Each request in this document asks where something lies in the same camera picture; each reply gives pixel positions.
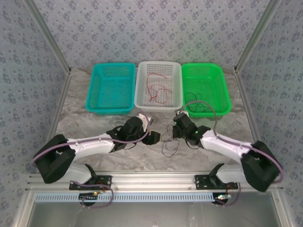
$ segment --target gray marble tabletop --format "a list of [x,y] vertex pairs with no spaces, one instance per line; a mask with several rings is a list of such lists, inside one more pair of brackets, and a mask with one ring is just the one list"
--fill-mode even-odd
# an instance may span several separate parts
[[[123,125],[131,116],[136,116],[139,109],[134,108],[128,115],[96,115],[85,109],[91,70],[73,69],[71,82],[63,105],[56,134],[64,134],[67,138],[85,138],[100,135],[118,125]],[[236,79],[225,74],[226,84],[232,102],[232,111],[220,118],[217,132],[233,139],[253,142],[250,126],[245,113]],[[151,129],[160,133],[167,131],[172,124],[174,113],[148,113],[154,118]],[[192,118],[197,125],[213,127],[214,119]],[[208,171],[218,163],[234,163],[228,157],[206,149],[190,149],[184,141],[179,140],[180,147],[172,157],[161,153],[162,142],[153,146],[138,143],[129,150],[120,150],[110,154],[98,154],[77,160],[80,164],[90,164],[95,170],[201,170]],[[174,149],[178,142],[168,144]],[[172,152],[164,149],[166,155]]]

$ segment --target floral wallpaper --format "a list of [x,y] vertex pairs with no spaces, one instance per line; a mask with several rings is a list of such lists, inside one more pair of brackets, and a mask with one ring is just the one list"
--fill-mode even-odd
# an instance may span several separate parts
[[282,0],[240,73],[262,139],[285,170],[303,227],[303,2]]
[[9,227],[65,73],[22,0],[2,0],[0,9],[0,226]]
[[203,61],[234,66],[268,0],[35,0],[70,67]]

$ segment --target mesh basket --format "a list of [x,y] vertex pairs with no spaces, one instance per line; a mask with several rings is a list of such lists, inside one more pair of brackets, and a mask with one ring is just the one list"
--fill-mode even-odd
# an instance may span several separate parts
[[[220,66],[212,63],[182,65],[183,102],[201,100],[212,106],[218,116],[232,109],[225,78]],[[214,117],[211,109],[200,103],[186,107],[190,117]]]
[[183,105],[181,65],[169,61],[141,62],[134,104],[149,112],[173,112],[180,109]]
[[96,114],[128,114],[134,107],[135,65],[103,63],[94,66],[86,109]]

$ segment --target black mounting bracket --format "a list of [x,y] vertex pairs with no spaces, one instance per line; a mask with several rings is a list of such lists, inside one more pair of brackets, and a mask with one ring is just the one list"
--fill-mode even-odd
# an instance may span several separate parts
[[[111,186],[112,184],[112,179],[113,177],[110,176],[110,175],[97,175],[95,177],[95,180],[94,180],[94,183],[90,183],[90,184],[104,184],[108,187]],[[90,191],[90,190],[93,190],[93,191],[107,191],[108,188],[106,187],[83,187],[83,186],[79,186],[73,182],[70,182],[70,187],[69,189],[71,191]]]
[[227,190],[230,189],[227,185],[231,186],[233,189],[238,189],[237,183],[223,183],[219,182],[217,184],[214,184],[211,181],[210,175],[195,175],[195,184],[197,190]]

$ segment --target white robotic arm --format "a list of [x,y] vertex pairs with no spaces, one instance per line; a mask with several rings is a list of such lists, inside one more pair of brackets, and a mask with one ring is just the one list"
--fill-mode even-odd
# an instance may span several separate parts
[[146,132],[148,123],[151,122],[151,118],[146,119],[139,113],[123,126],[96,137],[66,139],[63,135],[56,135],[35,154],[33,162],[45,183],[59,180],[85,183],[92,177],[92,169],[88,165],[74,163],[75,160],[94,154],[115,152],[124,149],[127,143],[141,141],[146,145],[156,144],[160,140],[160,134]]
[[261,141],[254,144],[245,143],[215,134],[205,126],[197,127],[184,112],[179,113],[173,121],[173,138],[183,138],[191,145],[219,152],[239,163],[239,165],[217,165],[211,172],[215,177],[213,182],[220,183],[249,183],[258,191],[264,192],[274,182],[280,170],[276,159],[269,148]]

